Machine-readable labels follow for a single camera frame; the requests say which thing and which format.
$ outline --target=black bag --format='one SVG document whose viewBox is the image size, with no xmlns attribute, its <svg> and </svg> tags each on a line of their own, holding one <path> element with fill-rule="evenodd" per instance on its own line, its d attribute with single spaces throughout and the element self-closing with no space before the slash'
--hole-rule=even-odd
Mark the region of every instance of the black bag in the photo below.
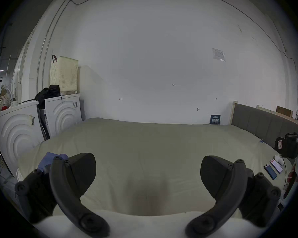
<svg viewBox="0 0 298 238">
<path fill-rule="evenodd" d="M 45 99 L 59 97 L 61 96 L 60 93 L 60 86 L 59 85 L 50 85 L 48 88 L 44 88 L 35 96 L 35 100 L 39 101 L 37 107 L 39 109 L 45 108 Z"/>
</svg>

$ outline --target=cream laundry basket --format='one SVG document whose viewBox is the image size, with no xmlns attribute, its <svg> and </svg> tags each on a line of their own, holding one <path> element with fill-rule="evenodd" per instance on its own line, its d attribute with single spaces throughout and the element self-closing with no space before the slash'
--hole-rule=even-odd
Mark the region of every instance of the cream laundry basket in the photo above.
<svg viewBox="0 0 298 238">
<path fill-rule="evenodd" d="M 60 92 L 77 90 L 77 66 L 78 60 L 52 56 L 50 70 L 50 85 L 59 85 Z"/>
</svg>

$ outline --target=sticker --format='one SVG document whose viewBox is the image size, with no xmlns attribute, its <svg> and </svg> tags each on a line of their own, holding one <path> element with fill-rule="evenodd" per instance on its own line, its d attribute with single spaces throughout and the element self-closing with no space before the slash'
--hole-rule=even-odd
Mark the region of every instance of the sticker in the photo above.
<svg viewBox="0 0 298 238">
<path fill-rule="evenodd" d="M 221 115 L 211 115 L 210 124 L 220 124 Z"/>
<path fill-rule="evenodd" d="M 31 125 L 34 125 L 34 119 L 35 117 L 33 115 L 29 115 L 29 120 Z"/>
<path fill-rule="evenodd" d="M 44 122 L 45 122 L 45 124 L 48 125 L 48 118 L 46 117 L 46 114 L 43 114 L 43 116 L 44 116 Z"/>
<path fill-rule="evenodd" d="M 282 149 L 282 140 L 278 140 L 278 149 Z"/>
<path fill-rule="evenodd" d="M 214 59 L 218 59 L 218 60 L 221 60 L 221 61 L 225 61 L 225 56 L 224 56 L 224 52 L 221 51 L 221 50 L 217 50 L 217 49 L 213 49 L 213 58 Z"/>
</svg>

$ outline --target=washing machine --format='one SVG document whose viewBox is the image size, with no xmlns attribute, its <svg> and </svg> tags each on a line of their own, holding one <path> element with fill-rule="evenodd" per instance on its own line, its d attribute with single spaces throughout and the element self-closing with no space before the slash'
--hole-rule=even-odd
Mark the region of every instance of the washing machine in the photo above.
<svg viewBox="0 0 298 238">
<path fill-rule="evenodd" d="M 45 99 L 40 114 L 50 138 L 82 121 L 79 97 L 78 93 Z"/>
<path fill-rule="evenodd" d="M 18 158 L 44 141 L 37 104 L 28 101 L 0 111 L 0 152 L 14 177 Z"/>
</svg>

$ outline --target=bed headboard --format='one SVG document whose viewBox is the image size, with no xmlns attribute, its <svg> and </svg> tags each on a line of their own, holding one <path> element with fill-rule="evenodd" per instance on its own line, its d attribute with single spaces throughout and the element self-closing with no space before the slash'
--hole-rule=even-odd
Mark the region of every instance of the bed headboard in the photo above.
<svg viewBox="0 0 298 238">
<path fill-rule="evenodd" d="M 298 123 L 294 119 L 286 119 L 274 113 L 238 103 L 233 104 L 230 124 L 263 139 L 272 148 L 277 137 L 285 137 L 286 133 L 298 133 Z"/>
</svg>

